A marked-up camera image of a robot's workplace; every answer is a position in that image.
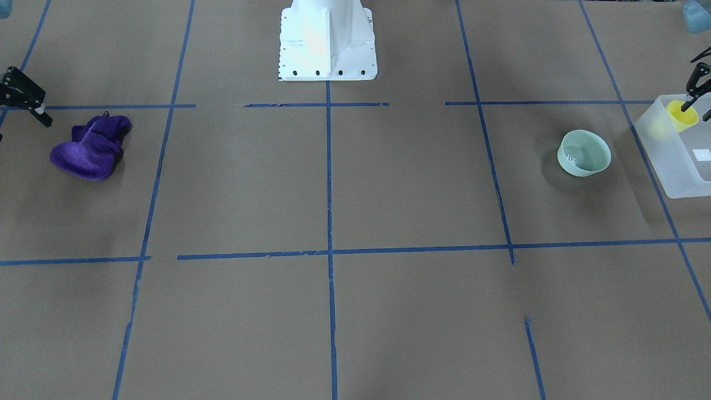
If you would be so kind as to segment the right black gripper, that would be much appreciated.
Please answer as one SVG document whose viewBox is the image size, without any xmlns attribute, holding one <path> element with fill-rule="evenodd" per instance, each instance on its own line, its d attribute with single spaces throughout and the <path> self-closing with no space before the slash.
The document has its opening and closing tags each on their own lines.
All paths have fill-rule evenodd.
<svg viewBox="0 0 711 400">
<path fill-rule="evenodd" d="M 19 68 L 10 66 L 2 75 L 1 104 L 5 107 L 32 109 L 32 116 L 44 127 L 53 124 L 53 118 L 45 110 L 46 92 Z"/>
</svg>

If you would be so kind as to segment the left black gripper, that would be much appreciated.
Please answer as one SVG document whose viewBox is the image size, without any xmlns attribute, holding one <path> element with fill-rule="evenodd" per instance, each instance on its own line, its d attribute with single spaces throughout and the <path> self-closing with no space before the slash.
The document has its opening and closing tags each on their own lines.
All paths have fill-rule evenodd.
<svg viewBox="0 0 711 400">
<path fill-rule="evenodd" d="M 681 104 L 681 112 L 686 112 L 696 102 L 696 94 L 708 94 L 710 91 L 710 66 L 702 59 L 710 56 L 710 47 L 703 50 L 690 63 L 695 67 L 687 81 L 685 101 Z M 711 109 L 702 116 L 703 122 L 710 121 Z"/>
</svg>

